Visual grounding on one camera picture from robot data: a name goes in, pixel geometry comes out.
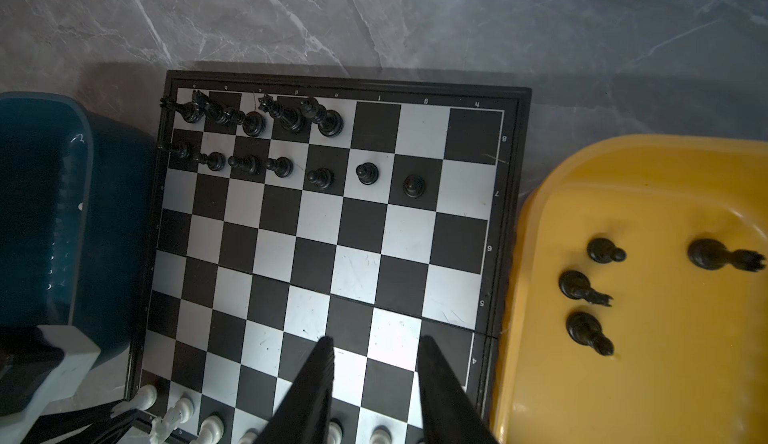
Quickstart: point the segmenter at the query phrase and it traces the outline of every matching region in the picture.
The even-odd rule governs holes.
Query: marble floor
[[[167,69],[530,86],[521,193],[628,133],[768,140],[768,0],[0,0],[0,91],[156,133]]]

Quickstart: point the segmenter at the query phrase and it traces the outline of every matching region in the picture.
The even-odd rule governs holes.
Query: chessboard
[[[260,132],[186,121],[193,93],[257,113]],[[309,97],[340,117],[337,135],[295,122]],[[193,439],[216,414],[221,442],[235,444],[264,428],[324,335],[345,444],[381,425],[394,443],[421,439],[425,335],[488,418],[530,90],[171,71],[164,99],[182,106],[160,119],[127,386],[158,388],[145,424],[187,396],[195,412],[175,437]],[[265,100],[289,113],[274,118]],[[257,165],[204,163],[216,153]],[[358,174],[364,163],[375,182]],[[318,182],[319,170],[331,178]]]

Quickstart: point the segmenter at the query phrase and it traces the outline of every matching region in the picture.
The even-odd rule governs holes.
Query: blue container
[[[154,140],[52,93],[0,94],[0,325],[71,324],[122,352],[147,242]]]

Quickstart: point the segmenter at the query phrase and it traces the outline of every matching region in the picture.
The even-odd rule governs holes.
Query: captured chess piece
[[[602,294],[592,289],[587,276],[584,276],[577,270],[566,270],[560,275],[558,281],[560,290],[569,299],[584,299],[590,304],[605,305],[610,307],[610,295]]]
[[[736,267],[738,270],[757,272],[766,268],[763,261],[766,259],[761,253],[754,250],[738,249],[730,252],[725,245],[715,239],[698,239],[688,246],[688,259],[706,270],[718,270],[726,264]]]
[[[296,109],[289,109],[265,93],[259,97],[259,110],[269,113],[274,120],[280,120],[280,125],[288,132],[299,133],[304,129],[304,116]]]
[[[318,188],[325,190],[333,183],[333,172],[325,167],[321,167],[318,170],[310,170],[306,173],[306,179]]]
[[[614,354],[614,343],[603,334],[603,326],[594,315],[575,312],[565,320],[565,328],[571,339],[582,346],[590,346],[601,356]]]
[[[609,239],[598,237],[587,244],[587,254],[590,259],[599,264],[611,262],[623,262],[627,259],[627,253],[614,245]]]
[[[326,137],[339,135],[344,127],[341,115],[335,110],[327,110],[315,97],[304,99],[299,105],[302,115],[316,123],[320,133]]]
[[[227,159],[227,163],[230,164],[230,167],[234,167],[250,174],[259,172],[259,169],[261,168],[259,158],[252,155],[247,155],[245,157],[232,156]]]
[[[426,182],[421,176],[408,176],[402,182],[402,191],[406,193],[408,197],[418,199],[424,195],[424,191],[427,188]]]
[[[197,163],[205,164],[209,169],[214,171],[224,169],[224,164],[226,162],[224,154],[218,152],[211,152],[210,154],[198,152],[192,156],[192,160]]]
[[[278,177],[288,177],[293,172],[293,162],[288,157],[266,160],[266,169],[273,170]]]
[[[181,118],[189,123],[196,123],[203,116],[203,111],[194,102],[177,103],[171,101],[169,97],[163,97],[160,99],[160,106],[178,112]]]
[[[376,180],[379,180],[379,167],[377,167],[375,163],[361,163],[355,169],[355,173],[357,174],[357,178],[360,179],[360,182],[367,186],[371,185]]]

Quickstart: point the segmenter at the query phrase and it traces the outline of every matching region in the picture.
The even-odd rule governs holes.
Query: white square
[[[196,186],[197,173],[168,169],[163,189],[163,209],[191,214]]]
[[[230,185],[226,190],[224,220],[257,229],[263,199],[263,183],[230,179]]]
[[[311,124],[312,131],[310,131],[310,143],[349,149],[350,145],[352,145],[352,128],[355,123],[357,100],[317,97],[317,101],[325,106],[327,110],[335,110],[338,112],[339,115],[341,115],[342,121],[344,121],[344,127],[342,127],[339,135],[326,137],[320,133],[320,128],[316,124]]]
[[[176,341],[162,334],[147,331],[144,338],[144,358],[141,368],[170,380],[174,368],[174,350]]]
[[[272,408],[273,414],[277,412],[277,408],[283,403],[283,399],[285,399],[285,396],[292,385],[293,382],[288,382],[280,377],[277,378],[277,384],[275,385],[275,404]]]
[[[379,281],[381,255],[352,247],[336,246],[331,294],[373,304]]]
[[[206,396],[235,407],[239,382],[240,364],[207,353],[203,374],[203,393]]]
[[[211,152],[218,152],[224,154],[224,159],[227,159],[235,151],[235,136],[228,133],[218,132],[203,132],[203,142],[200,144],[200,152],[209,154]],[[222,170],[211,170],[206,164],[200,164],[197,166],[197,173],[206,173],[209,176],[216,177],[229,177],[230,176],[230,164],[225,163]]]
[[[405,444],[408,424],[392,417],[379,414],[365,407],[360,408],[360,416],[357,419],[357,435],[355,444],[370,444],[371,434],[377,427],[384,426],[392,436],[392,444]]]
[[[428,264],[435,216],[431,210],[387,206],[382,254]]]
[[[195,89],[179,89],[176,92],[176,102],[178,103],[187,103],[192,101],[192,90]],[[201,90],[200,92],[204,93],[205,95],[208,95],[207,90]],[[205,125],[205,115],[200,117],[200,120],[195,123],[189,123],[185,121],[183,118],[181,118],[181,114],[178,112],[174,112],[174,129],[186,129],[188,131],[203,131],[203,126]]]
[[[214,309],[241,319],[248,319],[252,279],[250,274],[219,267],[216,271]]]
[[[306,171],[306,154],[310,144],[290,141],[270,141],[270,159],[288,157],[293,163],[293,171],[288,177],[278,177],[271,170],[266,171],[264,183],[271,186],[302,189],[304,187],[304,172]]]
[[[224,221],[222,220],[193,215],[187,256],[218,264],[223,229]]]
[[[208,350],[208,334],[210,332],[210,315],[213,310],[205,305],[181,300],[179,304],[179,322],[176,325],[176,340]]]
[[[333,397],[360,407],[368,359],[348,350],[333,348]]]
[[[379,180],[370,185],[360,182],[357,178],[357,166],[370,162],[379,169]],[[346,181],[344,182],[344,197],[369,200],[371,202],[389,202],[389,184],[392,182],[392,166],[395,165],[395,154],[350,149],[350,158],[346,164]]]
[[[184,387],[181,384],[177,382],[170,382],[170,387],[168,388],[168,409],[170,409],[173,406],[176,406],[176,402],[181,399],[182,397],[186,397],[188,400],[192,401],[192,406],[194,407],[194,411],[192,412],[192,417],[188,421],[186,421],[183,424],[179,424],[179,429],[185,430],[190,434],[197,435],[197,430],[200,428],[200,397],[202,395],[196,391],[189,389],[188,387]]]
[[[292,285],[288,289],[283,330],[294,336],[317,341],[326,334],[330,299],[330,295]]]
[[[240,97],[240,110],[245,113],[255,111],[264,118],[264,129],[257,138],[269,140],[272,138],[272,126],[274,125],[274,120],[269,113],[264,113],[259,110],[259,99],[263,96],[263,93],[244,92]],[[237,126],[235,135],[240,137],[250,137],[243,132],[243,126]]]
[[[442,159],[446,155],[450,115],[450,107],[403,103],[395,153]]]
[[[256,237],[254,274],[290,282],[296,236],[259,229]]]
[[[422,315],[443,323],[475,329],[480,274],[430,264]]]
[[[421,328],[420,319],[374,308],[368,357],[413,371]]]
[[[181,289],[184,287],[184,269],[186,266],[186,257],[159,250],[154,257],[152,290],[180,299]]]
[[[488,220],[494,199],[496,166],[485,163],[442,161],[437,211]]]
[[[344,198],[327,193],[302,192],[296,236],[335,244],[339,239]]]
[[[422,397],[418,391],[418,372],[413,373],[411,405],[408,407],[408,424],[422,428]]]
[[[283,331],[252,321],[245,322],[241,364],[277,377],[282,349]]]
[[[232,419],[232,441],[231,444],[237,444],[246,432],[252,431],[257,435],[266,427],[267,421],[258,416],[249,414],[243,410],[235,409],[235,417]]]

